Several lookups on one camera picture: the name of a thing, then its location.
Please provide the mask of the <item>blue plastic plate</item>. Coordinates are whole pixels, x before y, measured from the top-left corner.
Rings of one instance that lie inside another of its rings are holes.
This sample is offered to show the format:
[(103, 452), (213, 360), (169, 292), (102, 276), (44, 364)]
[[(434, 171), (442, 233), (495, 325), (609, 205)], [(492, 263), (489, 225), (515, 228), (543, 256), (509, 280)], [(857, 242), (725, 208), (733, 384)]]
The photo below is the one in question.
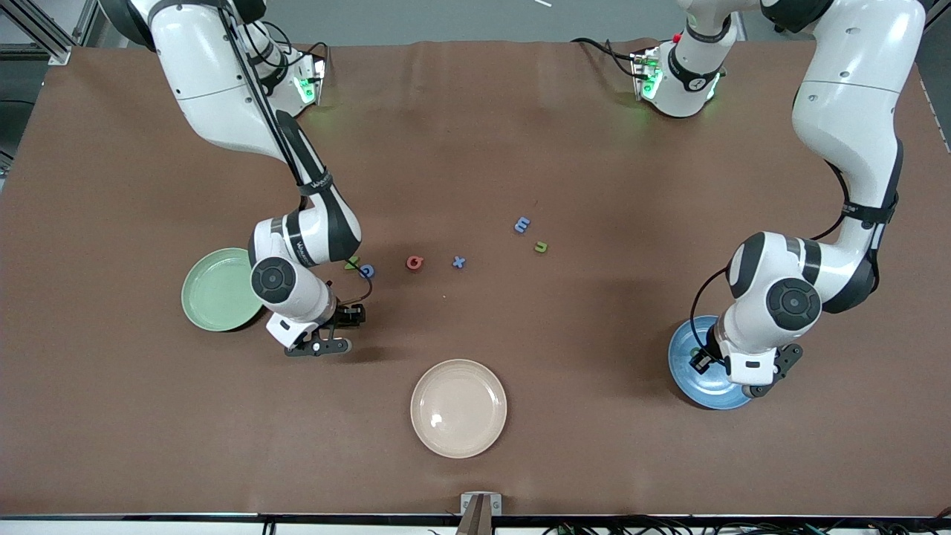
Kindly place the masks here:
[(699, 355), (704, 355), (702, 346), (716, 320), (713, 315), (698, 316), (676, 329), (668, 348), (669, 371), (676, 386), (694, 403), (713, 410), (740, 409), (752, 399), (744, 396), (743, 386), (727, 379), (722, 363), (715, 362), (704, 374), (694, 372), (689, 364), (690, 349), (700, 348)]

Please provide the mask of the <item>green plastic plate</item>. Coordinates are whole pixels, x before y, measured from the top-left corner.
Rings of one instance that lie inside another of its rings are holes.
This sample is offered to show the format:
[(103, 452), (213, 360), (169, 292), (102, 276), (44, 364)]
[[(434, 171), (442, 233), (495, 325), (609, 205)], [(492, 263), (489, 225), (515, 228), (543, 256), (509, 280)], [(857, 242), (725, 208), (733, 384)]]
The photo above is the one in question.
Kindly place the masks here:
[(204, 331), (242, 328), (264, 308), (252, 289), (251, 264), (244, 248), (215, 250), (191, 267), (181, 287), (181, 308)]

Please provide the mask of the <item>beige plastic plate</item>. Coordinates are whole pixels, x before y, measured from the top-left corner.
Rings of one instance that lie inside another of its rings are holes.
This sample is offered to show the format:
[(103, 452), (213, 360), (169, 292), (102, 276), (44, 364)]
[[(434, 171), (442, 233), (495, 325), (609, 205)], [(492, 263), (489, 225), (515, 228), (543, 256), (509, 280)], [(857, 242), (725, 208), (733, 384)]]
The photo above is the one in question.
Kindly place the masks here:
[(451, 359), (415, 384), (410, 419), (419, 441), (447, 459), (485, 453), (503, 433), (508, 399), (502, 381), (482, 363)]

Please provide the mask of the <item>brown table cover sheet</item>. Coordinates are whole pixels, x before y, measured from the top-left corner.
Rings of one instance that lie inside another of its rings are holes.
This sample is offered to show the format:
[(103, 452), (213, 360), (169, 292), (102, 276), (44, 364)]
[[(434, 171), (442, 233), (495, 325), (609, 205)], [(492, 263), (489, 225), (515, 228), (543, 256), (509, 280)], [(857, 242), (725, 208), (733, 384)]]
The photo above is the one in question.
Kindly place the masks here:
[[(202, 331), (180, 299), (201, 257), (298, 204), (286, 166), (198, 137), (152, 52), (74, 51), (0, 193), (0, 514), (442, 513), (467, 490), (509, 514), (951, 507), (951, 155), (917, 74), (876, 294), (822, 315), (741, 409), (700, 409), (669, 375), (672, 333), (741, 240), (838, 216), (789, 120), (812, 51), (737, 45), (687, 120), (581, 45), (332, 51), (300, 125), (376, 274), (353, 349), (302, 359), (264, 320)], [(508, 399), (469, 459), (432, 453), (409, 414), (451, 359)]]

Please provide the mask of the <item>metal table edge bracket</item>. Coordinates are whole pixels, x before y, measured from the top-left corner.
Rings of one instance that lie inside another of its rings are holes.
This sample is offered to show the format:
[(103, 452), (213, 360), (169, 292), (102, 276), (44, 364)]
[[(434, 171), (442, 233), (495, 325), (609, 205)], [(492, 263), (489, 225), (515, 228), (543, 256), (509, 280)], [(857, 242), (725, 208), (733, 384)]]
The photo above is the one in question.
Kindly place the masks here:
[(471, 491), (461, 495), (461, 521), (455, 535), (495, 535), (496, 517), (502, 515), (502, 495)]

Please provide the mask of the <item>aluminium frame profile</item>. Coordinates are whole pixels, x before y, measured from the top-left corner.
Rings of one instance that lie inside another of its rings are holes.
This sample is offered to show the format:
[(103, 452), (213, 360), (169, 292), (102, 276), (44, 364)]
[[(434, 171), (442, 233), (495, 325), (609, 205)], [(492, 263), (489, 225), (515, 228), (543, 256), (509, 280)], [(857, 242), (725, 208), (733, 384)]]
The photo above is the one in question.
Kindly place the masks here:
[(67, 65), (95, 42), (101, 16), (98, 0), (0, 0), (0, 60)]

